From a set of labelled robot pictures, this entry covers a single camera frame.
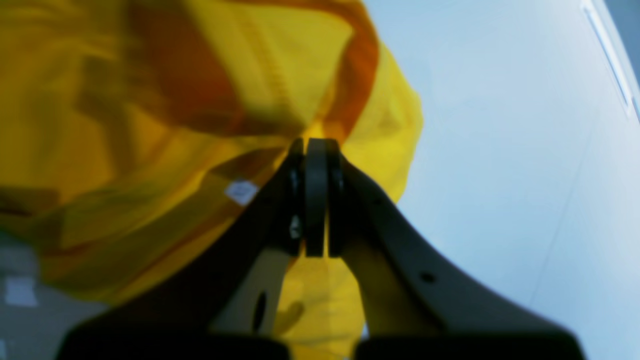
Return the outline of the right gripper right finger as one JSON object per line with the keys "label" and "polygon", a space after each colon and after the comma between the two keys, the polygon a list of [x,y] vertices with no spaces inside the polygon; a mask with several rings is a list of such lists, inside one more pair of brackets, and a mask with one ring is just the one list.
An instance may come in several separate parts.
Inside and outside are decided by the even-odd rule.
{"label": "right gripper right finger", "polygon": [[566,328],[454,265],[386,192],[326,141],[327,250],[359,286],[368,338],[355,360],[583,360]]}

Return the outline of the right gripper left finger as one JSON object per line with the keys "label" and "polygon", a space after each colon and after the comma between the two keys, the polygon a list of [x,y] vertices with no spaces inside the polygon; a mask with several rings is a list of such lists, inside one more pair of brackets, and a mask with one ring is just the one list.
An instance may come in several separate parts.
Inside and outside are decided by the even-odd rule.
{"label": "right gripper left finger", "polygon": [[290,260],[322,257],[327,144],[297,139],[230,228],[178,273],[67,333],[60,360],[290,360],[273,338]]}

